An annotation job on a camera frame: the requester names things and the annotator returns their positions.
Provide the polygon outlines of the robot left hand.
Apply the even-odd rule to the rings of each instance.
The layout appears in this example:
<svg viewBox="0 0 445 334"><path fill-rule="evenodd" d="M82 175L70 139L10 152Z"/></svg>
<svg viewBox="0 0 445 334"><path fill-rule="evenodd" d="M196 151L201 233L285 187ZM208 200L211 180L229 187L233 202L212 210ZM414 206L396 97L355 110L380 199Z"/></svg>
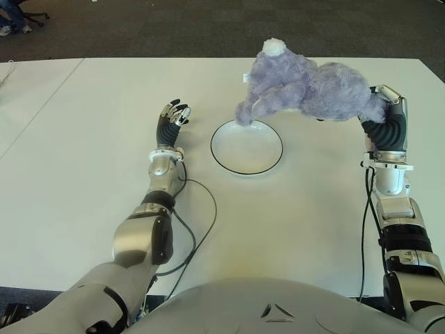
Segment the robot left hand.
<svg viewBox="0 0 445 334"><path fill-rule="evenodd" d="M173 148L177 141L180 129L189 122L191 108L175 99L167 104L161 111L156 127L156 142L159 148Z"/></svg>

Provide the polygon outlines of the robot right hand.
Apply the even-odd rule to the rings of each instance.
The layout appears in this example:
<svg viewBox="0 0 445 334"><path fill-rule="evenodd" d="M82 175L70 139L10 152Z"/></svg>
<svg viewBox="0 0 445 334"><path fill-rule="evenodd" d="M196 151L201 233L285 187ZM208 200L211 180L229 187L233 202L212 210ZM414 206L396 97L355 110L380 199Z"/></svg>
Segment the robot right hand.
<svg viewBox="0 0 445 334"><path fill-rule="evenodd" d="M407 100L387 85L371 86L371 102L382 112L378 120L360 118L365 134L376 150L405 152L407 149Z"/></svg>

